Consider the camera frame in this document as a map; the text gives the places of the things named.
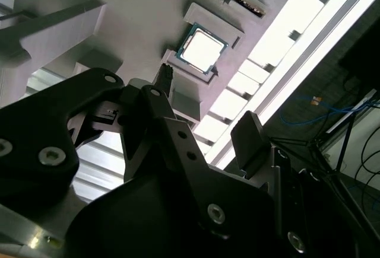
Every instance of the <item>black cable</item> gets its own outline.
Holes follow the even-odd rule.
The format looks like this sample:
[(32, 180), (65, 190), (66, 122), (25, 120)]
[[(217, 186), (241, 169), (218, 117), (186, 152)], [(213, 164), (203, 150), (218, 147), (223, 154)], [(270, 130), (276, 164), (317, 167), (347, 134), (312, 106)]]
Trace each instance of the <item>black cable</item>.
[(365, 206), (364, 206), (364, 194), (365, 194), (365, 189), (367, 188), (367, 186), (369, 185), (369, 182), (371, 182), (371, 180), (373, 179), (373, 178), (375, 178), (375, 176), (376, 175), (379, 175), (380, 173), (376, 173), (376, 174), (373, 174), (372, 176), (371, 176), (371, 178), (368, 180), (368, 182), (364, 185), (364, 187), (363, 187), (363, 190), (362, 190), (362, 210), (363, 210), (363, 213), (364, 213), (364, 215), (365, 216), (367, 216), (367, 214), (366, 214), (366, 210), (365, 210)]
[(374, 156), (374, 154), (370, 155), (370, 157), (368, 157), (365, 161), (364, 161), (364, 152), (366, 150), (366, 147), (367, 147), (367, 144), (368, 142), (370, 141), (370, 139), (377, 133), (377, 131), (380, 130), (380, 126), (378, 128), (376, 128), (372, 133), (371, 135), (368, 137), (368, 139), (366, 140), (364, 146), (363, 146), (363, 149), (362, 149), (362, 154), (360, 156), (360, 166), (363, 167), (367, 172), (370, 172), (371, 174), (380, 174), (380, 172), (373, 172), (371, 171), (370, 169), (368, 169), (366, 166), (365, 166), (365, 162), (368, 161), (368, 159), (370, 159), (370, 157)]
[(317, 139), (317, 137), (321, 134), (321, 132), (323, 131), (324, 127), (326, 126), (326, 124), (328, 122), (328, 118), (329, 118), (330, 114), (331, 114), (331, 111), (328, 112), (325, 120), (323, 121), (323, 124), (321, 125), (321, 127), (319, 128), (319, 130), (317, 131), (315, 136), (309, 141), (309, 143), (314, 142)]

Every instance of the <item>hole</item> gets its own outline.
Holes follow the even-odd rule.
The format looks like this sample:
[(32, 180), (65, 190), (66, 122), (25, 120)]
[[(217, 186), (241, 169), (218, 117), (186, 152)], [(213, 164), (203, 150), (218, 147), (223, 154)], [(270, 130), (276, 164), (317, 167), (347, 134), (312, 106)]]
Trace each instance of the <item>hole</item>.
[(190, 158), (191, 160), (196, 160), (197, 159), (197, 156), (194, 154), (194, 153), (192, 153), (192, 152), (188, 152), (188, 158)]
[(180, 138), (183, 138), (183, 139), (188, 138), (188, 136), (184, 132), (181, 132), (181, 131), (178, 132), (178, 135)]
[(216, 218), (220, 219), (220, 217), (221, 217), (221, 213), (220, 213), (220, 211), (219, 211), (218, 209), (213, 209), (213, 210), (212, 210), (212, 213), (213, 213), (213, 215), (214, 215)]
[(259, 190), (262, 190), (265, 193), (268, 193), (268, 191), (269, 191), (269, 182), (265, 182), (263, 185), (261, 185), (261, 187), (259, 188)]
[(128, 124), (128, 116), (119, 116), (118, 124), (121, 126), (126, 126)]
[(111, 82), (111, 83), (115, 83), (116, 82), (116, 79), (114, 79), (114, 77), (110, 76), (110, 75), (106, 75), (104, 76), (105, 80), (107, 80), (108, 82)]
[(159, 95), (161, 95), (160, 91), (157, 91), (157, 90), (155, 90), (155, 89), (150, 90), (150, 92), (151, 92), (153, 95), (155, 95), (155, 96), (159, 96)]
[(56, 159), (58, 159), (58, 157), (59, 157), (59, 155), (58, 155), (58, 153), (55, 152), (55, 151), (48, 151), (48, 152), (46, 153), (46, 158), (48, 158), (48, 159), (56, 160)]

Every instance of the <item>silver screw head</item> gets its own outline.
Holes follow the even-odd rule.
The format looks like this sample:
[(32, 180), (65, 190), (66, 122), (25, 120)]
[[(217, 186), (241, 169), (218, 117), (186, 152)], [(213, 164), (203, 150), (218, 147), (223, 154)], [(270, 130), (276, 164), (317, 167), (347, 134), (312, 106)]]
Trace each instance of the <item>silver screw head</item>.
[(7, 141), (6, 139), (0, 138), (0, 157), (6, 156), (13, 149), (12, 143)]
[(38, 159), (43, 165), (57, 166), (65, 161), (66, 153), (58, 147), (49, 146), (40, 151)]
[(211, 203), (207, 208), (208, 216), (215, 222), (216, 224), (222, 224), (226, 220), (226, 216), (218, 205)]
[(298, 253), (302, 254), (306, 251), (306, 247), (301, 238), (294, 232), (288, 232), (287, 239), (289, 239), (290, 244), (297, 250)]
[(111, 82), (111, 83), (115, 83), (116, 82), (116, 79), (114, 79), (114, 77), (112, 77), (112, 76), (106, 75), (104, 78), (108, 82)]
[(159, 96), (159, 95), (161, 95), (160, 91), (157, 91), (157, 90), (155, 90), (155, 89), (150, 90), (150, 92), (151, 92), (153, 95), (155, 95), (155, 96)]

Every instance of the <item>black pole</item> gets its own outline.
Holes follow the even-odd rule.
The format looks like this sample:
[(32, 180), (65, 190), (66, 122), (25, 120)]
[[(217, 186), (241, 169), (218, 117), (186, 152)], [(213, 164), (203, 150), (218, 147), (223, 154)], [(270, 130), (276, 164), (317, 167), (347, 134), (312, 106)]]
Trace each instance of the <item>black pole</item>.
[(340, 172), (340, 169), (342, 168), (344, 154), (346, 153), (346, 149), (347, 149), (347, 146), (349, 144), (351, 131), (352, 131), (352, 128), (353, 128), (354, 123), (355, 123), (355, 117), (356, 117), (356, 112), (352, 113), (350, 116), (350, 123), (349, 123), (349, 126), (347, 128), (346, 136), (344, 137), (343, 146), (342, 146), (342, 149), (340, 151), (337, 168), (335, 169), (337, 172)]

